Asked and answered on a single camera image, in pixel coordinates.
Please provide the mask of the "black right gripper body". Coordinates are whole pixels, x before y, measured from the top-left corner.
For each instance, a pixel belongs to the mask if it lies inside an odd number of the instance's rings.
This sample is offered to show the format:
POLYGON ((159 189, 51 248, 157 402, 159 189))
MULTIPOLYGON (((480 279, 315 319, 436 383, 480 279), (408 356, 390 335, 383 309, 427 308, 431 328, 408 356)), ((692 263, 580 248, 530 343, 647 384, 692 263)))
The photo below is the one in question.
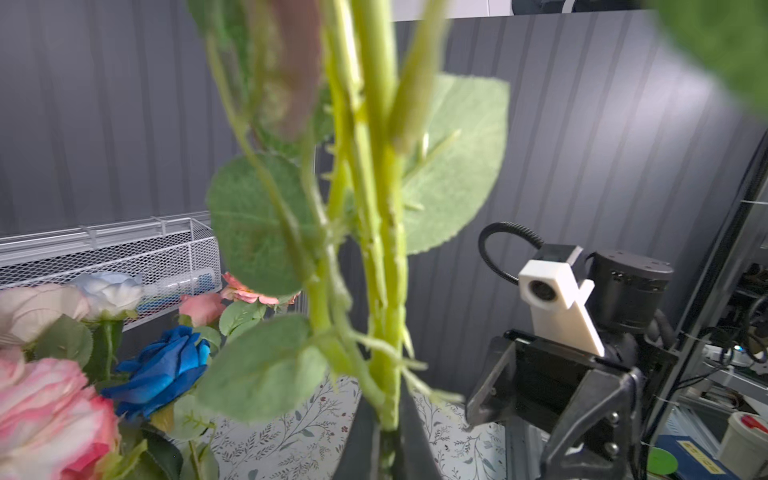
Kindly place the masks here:
POLYGON ((619 336, 603 358, 517 330, 492 339, 469 425, 519 419, 548 434, 541 479, 644 479, 649 416, 678 355, 619 336))

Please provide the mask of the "blue rose stem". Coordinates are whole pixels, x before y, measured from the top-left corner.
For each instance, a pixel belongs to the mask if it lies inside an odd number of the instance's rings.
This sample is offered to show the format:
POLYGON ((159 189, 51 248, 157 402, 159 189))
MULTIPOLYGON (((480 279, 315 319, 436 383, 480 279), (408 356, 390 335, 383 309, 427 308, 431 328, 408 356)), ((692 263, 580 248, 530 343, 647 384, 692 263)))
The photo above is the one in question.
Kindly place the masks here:
POLYGON ((185 394, 208 368, 210 343, 187 326, 162 333, 134 358, 117 365, 128 380, 106 387, 101 396, 113 401, 116 415, 147 420, 185 394))

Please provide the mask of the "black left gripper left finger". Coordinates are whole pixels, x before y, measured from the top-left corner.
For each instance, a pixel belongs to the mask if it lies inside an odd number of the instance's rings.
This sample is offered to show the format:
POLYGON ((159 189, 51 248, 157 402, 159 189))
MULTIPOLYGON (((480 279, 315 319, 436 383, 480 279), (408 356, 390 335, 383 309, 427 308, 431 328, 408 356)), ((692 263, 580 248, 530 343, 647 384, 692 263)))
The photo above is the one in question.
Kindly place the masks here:
POLYGON ((380 432, 375 409, 361 398, 332 480, 376 480, 380 432))

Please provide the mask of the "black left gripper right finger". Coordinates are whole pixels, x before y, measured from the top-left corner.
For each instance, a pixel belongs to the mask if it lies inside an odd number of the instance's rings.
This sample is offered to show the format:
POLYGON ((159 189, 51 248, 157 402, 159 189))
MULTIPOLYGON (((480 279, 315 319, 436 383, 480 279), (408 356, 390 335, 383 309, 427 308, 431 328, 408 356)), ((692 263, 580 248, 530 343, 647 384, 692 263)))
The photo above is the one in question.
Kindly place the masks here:
POLYGON ((399 427, 395 444, 396 480, 441 480, 415 400, 401 387, 399 427))

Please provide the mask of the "peach spray rose branch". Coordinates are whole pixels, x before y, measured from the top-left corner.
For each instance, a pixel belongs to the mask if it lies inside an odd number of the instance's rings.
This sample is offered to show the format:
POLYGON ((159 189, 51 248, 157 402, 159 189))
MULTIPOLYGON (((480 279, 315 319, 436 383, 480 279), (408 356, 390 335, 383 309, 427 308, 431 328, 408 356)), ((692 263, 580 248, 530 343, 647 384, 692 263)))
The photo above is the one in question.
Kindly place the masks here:
POLYGON ((272 297, 252 290, 227 272, 223 275, 225 286, 220 292, 207 292, 198 295, 183 295, 179 307, 178 323, 189 327, 211 326, 216 322, 227 305, 225 301, 241 301, 246 304, 264 305, 273 310, 281 306, 293 305, 300 293, 272 297))

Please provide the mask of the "floral patterned table mat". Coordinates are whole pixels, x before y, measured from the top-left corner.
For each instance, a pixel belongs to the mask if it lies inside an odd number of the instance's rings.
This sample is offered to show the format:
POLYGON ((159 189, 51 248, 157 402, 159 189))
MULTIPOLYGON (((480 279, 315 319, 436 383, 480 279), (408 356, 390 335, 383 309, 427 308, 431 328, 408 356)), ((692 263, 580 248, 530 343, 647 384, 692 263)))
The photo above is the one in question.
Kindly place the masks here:
MULTIPOLYGON (((461 405, 415 393, 404 412, 414 433, 415 479, 504 479, 506 438, 497 423, 469 427, 461 405)), ((266 423, 217 421, 211 446, 222 479, 368 479, 378 442, 356 380, 325 379, 297 408, 266 423)))

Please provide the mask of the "white rose stem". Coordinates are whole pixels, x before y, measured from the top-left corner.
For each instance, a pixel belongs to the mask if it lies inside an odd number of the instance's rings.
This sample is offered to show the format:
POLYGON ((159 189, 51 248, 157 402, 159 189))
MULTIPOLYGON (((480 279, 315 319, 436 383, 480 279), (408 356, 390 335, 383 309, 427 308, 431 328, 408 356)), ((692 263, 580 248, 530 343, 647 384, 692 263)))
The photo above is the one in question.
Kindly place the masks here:
POLYGON ((116 319, 125 312, 135 310, 144 296, 140 278, 117 272, 96 272, 74 278, 77 287, 89 305, 88 320, 116 319))

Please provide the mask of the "cream rose stem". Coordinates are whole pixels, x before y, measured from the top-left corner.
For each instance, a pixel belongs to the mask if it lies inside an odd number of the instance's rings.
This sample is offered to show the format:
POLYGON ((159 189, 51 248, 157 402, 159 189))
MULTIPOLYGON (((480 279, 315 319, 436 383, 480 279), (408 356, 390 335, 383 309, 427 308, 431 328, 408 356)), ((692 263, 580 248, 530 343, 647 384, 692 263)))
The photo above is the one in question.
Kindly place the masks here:
POLYGON ((1 291, 1 346, 34 342, 60 317, 76 321, 90 311, 89 302, 72 285, 43 284, 1 291))

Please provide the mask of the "white green spray stem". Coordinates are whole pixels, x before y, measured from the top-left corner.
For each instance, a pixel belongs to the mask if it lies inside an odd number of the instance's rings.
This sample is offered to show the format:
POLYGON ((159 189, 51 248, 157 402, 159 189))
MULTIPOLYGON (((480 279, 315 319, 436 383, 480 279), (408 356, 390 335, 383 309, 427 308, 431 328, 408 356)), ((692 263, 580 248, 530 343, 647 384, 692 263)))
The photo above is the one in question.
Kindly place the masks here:
POLYGON ((719 172, 695 173, 740 132, 733 114, 767 112, 763 1, 653 1, 613 34, 616 72, 647 73, 629 103, 602 113, 590 93, 566 116, 575 141, 514 118, 514 87, 444 71, 448 5, 425 4, 399 49, 387 1, 192 1, 208 65, 240 155, 213 176, 206 203, 226 266, 272 297, 302 293, 229 341, 196 388, 200 404, 244 423, 304 403, 327 374, 349 376, 380 426, 377 479, 395 479, 401 387, 466 404, 423 372, 452 365, 456 336, 407 323, 414 256, 468 235, 512 182, 511 211, 561 223, 545 244, 621 251, 668 264, 690 254, 719 172), (684 65, 653 73, 653 53, 684 65))

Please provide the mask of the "large pale pink rose stem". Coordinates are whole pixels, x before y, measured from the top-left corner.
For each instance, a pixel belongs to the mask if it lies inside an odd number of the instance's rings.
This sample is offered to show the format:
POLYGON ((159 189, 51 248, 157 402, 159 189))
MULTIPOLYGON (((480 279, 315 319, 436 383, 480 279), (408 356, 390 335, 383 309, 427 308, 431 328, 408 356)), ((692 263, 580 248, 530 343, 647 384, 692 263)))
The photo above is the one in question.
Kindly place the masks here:
POLYGON ((112 402, 77 362, 1 351, 3 479, 98 479, 97 464, 119 439, 112 402))

